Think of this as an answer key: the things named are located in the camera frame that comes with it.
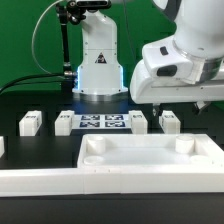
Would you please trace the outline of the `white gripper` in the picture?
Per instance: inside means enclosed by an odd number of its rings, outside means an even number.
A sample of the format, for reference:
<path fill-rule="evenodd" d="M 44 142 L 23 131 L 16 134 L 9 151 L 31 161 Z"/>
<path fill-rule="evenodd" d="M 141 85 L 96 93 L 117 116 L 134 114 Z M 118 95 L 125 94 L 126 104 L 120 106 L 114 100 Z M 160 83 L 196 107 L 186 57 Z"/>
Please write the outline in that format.
<path fill-rule="evenodd" d="M 153 116 L 160 103 L 195 102 L 200 115 L 210 102 L 224 100 L 222 58 L 201 58 L 177 47 L 173 37 L 143 46 L 143 59 L 136 65 L 130 94 L 137 104 L 153 103 Z"/>

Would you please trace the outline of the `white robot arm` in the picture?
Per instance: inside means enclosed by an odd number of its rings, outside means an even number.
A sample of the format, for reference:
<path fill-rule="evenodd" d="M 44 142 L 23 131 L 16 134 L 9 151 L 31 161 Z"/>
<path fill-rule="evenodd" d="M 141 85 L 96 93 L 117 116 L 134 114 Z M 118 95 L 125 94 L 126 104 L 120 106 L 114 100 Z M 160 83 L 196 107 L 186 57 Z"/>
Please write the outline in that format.
<path fill-rule="evenodd" d="M 100 12 L 109 0 L 75 0 L 85 19 L 83 61 L 73 92 L 96 100 L 128 91 L 137 104 L 224 100 L 224 0 L 151 1 L 176 31 L 143 46 L 125 88 L 117 27 Z"/>

